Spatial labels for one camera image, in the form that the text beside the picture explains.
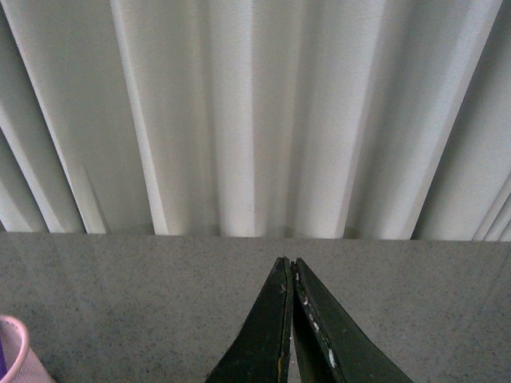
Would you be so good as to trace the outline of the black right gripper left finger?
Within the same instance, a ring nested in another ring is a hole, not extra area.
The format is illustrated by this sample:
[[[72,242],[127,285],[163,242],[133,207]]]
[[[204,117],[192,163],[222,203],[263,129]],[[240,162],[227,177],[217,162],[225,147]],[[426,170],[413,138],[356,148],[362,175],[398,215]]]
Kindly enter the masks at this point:
[[[288,380],[294,283],[288,258],[275,261],[236,339],[207,382]]]

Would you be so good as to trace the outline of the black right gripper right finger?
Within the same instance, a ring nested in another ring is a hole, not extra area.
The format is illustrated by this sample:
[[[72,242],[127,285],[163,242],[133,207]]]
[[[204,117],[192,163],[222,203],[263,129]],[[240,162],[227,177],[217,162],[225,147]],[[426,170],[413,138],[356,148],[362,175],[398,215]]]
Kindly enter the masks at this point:
[[[302,382],[409,382],[303,259],[295,278],[294,336]]]

